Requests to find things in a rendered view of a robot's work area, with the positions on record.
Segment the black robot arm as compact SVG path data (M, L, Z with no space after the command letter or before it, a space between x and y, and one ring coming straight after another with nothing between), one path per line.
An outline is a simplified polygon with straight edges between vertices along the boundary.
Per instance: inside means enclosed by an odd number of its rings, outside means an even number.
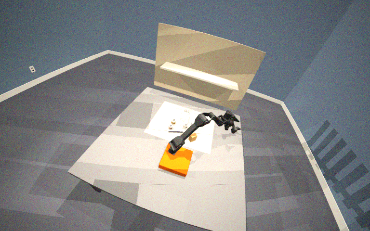
M211 120L208 120L206 116L209 116ZM199 114L195 122L181 135L173 138L171 141L169 141L170 149L168 150L168 153L171 153L172 155L175 155L178 150L185 144L185 140L194 133L199 127L203 127L207 124L209 124L212 120L221 127L224 125L225 130L228 130L230 126L226 126L228 123L228 120L232 116L232 112L227 110L225 112L225 115L219 115L216 117L212 112L209 113L201 113ZM220 118L221 117L221 118Z

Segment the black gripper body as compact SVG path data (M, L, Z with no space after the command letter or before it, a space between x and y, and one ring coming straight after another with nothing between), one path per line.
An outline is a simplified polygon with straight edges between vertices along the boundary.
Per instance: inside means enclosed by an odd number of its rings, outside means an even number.
M233 133L233 134L237 132L237 127L235 127L234 120L233 120L234 117L235 117L235 115L232 114L232 116L228 120L228 123L226 124L226 126L230 126L230 127L232 126L231 133Z

